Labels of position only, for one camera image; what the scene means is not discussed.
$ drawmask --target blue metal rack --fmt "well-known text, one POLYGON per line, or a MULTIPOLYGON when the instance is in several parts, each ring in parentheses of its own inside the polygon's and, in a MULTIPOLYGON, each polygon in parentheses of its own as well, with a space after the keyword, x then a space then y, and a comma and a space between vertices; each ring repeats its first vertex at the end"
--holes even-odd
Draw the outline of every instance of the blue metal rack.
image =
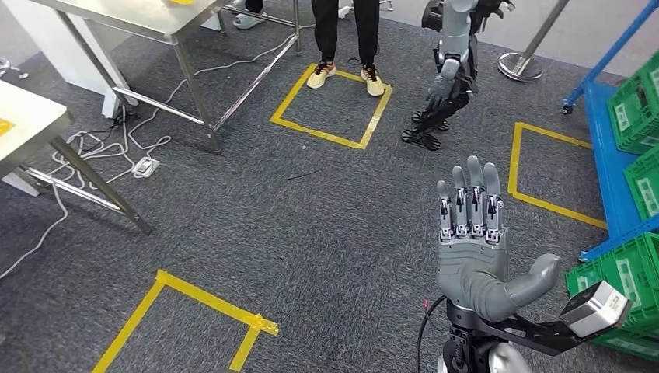
POLYGON ((563 101, 563 113, 572 113, 574 102, 584 95, 588 126, 591 132, 595 165, 597 166, 602 203, 608 227, 608 239, 596 247, 582 251, 580 260, 589 261, 606 254, 615 247, 637 237, 643 232, 659 229, 659 215, 641 221, 629 191, 623 170, 638 158, 638 155, 621 152, 615 146, 611 118, 607 102, 615 88, 595 82, 606 65, 624 47, 626 42, 659 7, 659 0, 651 0, 622 34, 601 61, 584 78, 570 97, 563 101))

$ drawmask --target black pants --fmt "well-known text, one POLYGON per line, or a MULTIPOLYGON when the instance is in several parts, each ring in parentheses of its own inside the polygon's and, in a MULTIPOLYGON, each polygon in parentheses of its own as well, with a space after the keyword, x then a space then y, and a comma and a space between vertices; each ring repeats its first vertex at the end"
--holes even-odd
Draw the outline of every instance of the black pants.
POLYGON ((263 0, 247 0, 245 2, 245 8, 250 12, 261 13, 263 10, 263 0))
MULTIPOLYGON (((339 22, 339 0, 312 0, 316 18, 316 43, 322 61, 334 61, 336 54, 336 25, 339 22)), ((359 58, 366 66, 373 64, 378 52, 380 23, 379 0, 354 0, 354 18, 359 36, 359 58)))

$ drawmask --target stanchion base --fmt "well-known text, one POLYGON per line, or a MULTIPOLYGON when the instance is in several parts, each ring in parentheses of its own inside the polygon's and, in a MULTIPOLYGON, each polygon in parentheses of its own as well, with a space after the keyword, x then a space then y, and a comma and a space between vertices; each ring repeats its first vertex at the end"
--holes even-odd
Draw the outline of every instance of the stanchion base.
POLYGON ((535 82, 542 76, 542 67, 533 57, 528 59, 526 67, 521 72, 515 71, 515 65, 518 63, 521 54, 517 52, 506 53, 499 57, 499 71, 508 78, 518 82, 535 82))

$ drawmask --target person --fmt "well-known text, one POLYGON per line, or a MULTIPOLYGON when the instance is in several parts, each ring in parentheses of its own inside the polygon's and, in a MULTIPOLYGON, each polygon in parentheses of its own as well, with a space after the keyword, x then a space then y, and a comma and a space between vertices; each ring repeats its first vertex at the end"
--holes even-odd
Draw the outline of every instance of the person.
MULTIPOLYGON (((246 9, 252 13, 267 14, 263 11, 263 0, 233 0, 231 6, 237 9, 246 9)), ((233 26, 238 30, 249 30, 252 27, 263 23, 262 19, 248 16, 247 14, 238 14, 233 19, 233 26)))
MULTIPOLYGON (((232 5, 250 12, 262 13, 263 0, 234 0, 232 5)), ((320 50, 320 62, 307 80, 307 86, 318 89, 325 81, 336 74, 334 57, 338 39, 339 0, 312 0, 313 15, 316 18, 316 44, 320 50)), ((375 68, 375 55, 378 52, 378 28, 380 23, 379 0, 354 0, 354 18, 359 37, 359 58, 361 78, 366 81, 366 89, 371 96, 382 96, 385 86, 375 68)), ((233 25, 240 30, 248 30, 262 23, 262 19, 238 14, 233 25)))

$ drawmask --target blue shelf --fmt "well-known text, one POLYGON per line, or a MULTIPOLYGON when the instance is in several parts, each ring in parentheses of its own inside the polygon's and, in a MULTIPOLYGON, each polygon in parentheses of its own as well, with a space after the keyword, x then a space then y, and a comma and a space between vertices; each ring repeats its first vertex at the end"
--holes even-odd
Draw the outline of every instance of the blue shelf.
POLYGON ((659 215, 642 222, 622 172, 638 155, 621 152, 615 147, 611 118, 606 103, 615 88, 597 82, 584 83, 584 101, 597 166, 601 199, 604 204, 608 240, 581 252, 581 260, 589 261, 646 231, 659 229, 659 215))

